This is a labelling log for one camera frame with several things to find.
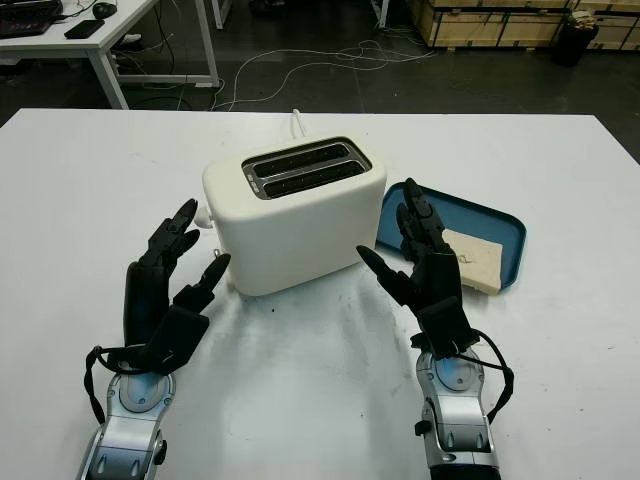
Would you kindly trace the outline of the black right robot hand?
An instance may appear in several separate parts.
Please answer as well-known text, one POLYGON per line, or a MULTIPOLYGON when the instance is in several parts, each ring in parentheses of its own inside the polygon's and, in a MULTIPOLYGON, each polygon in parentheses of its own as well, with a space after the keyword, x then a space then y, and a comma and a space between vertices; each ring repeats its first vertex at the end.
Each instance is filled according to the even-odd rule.
POLYGON ((449 298, 461 299, 458 260, 443 238, 439 214, 413 179, 406 179, 402 189, 404 201, 396 208, 396 223, 402 235, 402 254, 413 263, 412 273, 392 270, 364 245, 356 247, 357 253, 382 288, 414 313, 449 298))

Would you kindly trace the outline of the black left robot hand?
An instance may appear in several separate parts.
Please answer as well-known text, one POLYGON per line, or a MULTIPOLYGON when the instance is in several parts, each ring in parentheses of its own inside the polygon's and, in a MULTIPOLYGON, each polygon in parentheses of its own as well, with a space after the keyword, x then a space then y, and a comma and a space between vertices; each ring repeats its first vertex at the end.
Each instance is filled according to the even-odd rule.
POLYGON ((196 283, 169 296, 170 278, 178 260, 200 237, 200 232, 190 227, 197 209, 198 202, 189 199, 173 216, 162 220, 144 253, 129 265, 123 315, 127 346, 149 342, 166 319, 178 326, 208 325, 202 312, 215 298, 214 289, 231 260, 229 254, 216 257, 196 283))

